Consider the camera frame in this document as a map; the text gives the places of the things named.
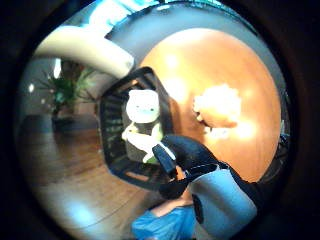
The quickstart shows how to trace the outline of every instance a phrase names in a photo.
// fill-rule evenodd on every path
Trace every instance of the potted plant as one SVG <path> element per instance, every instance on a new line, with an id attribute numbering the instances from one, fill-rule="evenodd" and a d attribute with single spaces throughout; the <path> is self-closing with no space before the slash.
<path id="1" fill-rule="evenodd" d="M 76 104 L 95 103 L 96 99 L 88 88 L 92 83 L 88 78 L 94 70 L 70 61 L 62 62 L 62 70 L 58 77 L 44 72 L 46 80 L 38 79 L 40 89 L 50 92 L 51 114 L 53 121 L 72 118 Z"/>

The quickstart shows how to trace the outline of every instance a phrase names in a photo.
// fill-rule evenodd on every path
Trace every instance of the wooden floor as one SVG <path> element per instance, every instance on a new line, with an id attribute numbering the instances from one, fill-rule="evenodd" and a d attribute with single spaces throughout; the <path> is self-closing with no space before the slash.
<path id="1" fill-rule="evenodd" d="M 248 181 L 265 173 L 280 134 L 280 101 L 274 80 L 260 58 L 235 37 L 210 29 L 175 33 L 158 43 L 141 66 L 152 67 L 171 97 L 175 133 L 205 144 Z M 241 115 L 227 139 L 204 134 L 193 99 L 221 84 L 237 89 Z"/>
<path id="2" fill-rule="evenodd" d="M 24 125 L 32 122 L 27 119 Z M 49 216 L 78 239 L 132 237 L 131 222 L 161 201 L 156 192 L 109 173 L 98 129 L 36 132 L 30 128 L 33 133 L 22 133 L 19 142 L 25 178 Z"/>

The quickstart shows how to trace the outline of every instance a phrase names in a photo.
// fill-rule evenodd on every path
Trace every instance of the gloved hand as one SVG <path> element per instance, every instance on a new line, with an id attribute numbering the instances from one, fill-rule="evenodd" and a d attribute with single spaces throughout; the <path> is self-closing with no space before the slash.
<path id="1" fill-rule="evenodd" d="M 232 237 L 260 210 L 262 200 L 257 185 L 242 180 L 232 167 L 217 160 L 201 143 L 167 135 L 152 150 L 160 162 L 172 162 L 172 166 L 180 166 L 186 174 L 185 179 L 162 185 L 161 195 L 177 198 L 189 186 L 197 220 L 215 239 Z"/>

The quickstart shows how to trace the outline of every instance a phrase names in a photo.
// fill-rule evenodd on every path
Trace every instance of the toy figure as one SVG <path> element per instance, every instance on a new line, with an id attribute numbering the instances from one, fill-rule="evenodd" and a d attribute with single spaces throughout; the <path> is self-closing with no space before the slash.
<path id="1" fill-rule="evenodd" d="M 126 113 L 132 122 L 123 131 L 122 139 L 146 152 L 142 159 L 144 163 L 156 162 L 151 149 L 146 146 L 144 135 L 151 135 L 155 141 L 160 141 L 163 137 L 158 119 L 160 115 L 158 94 L 148 89 L 131 90 L 126 105 Z"/>

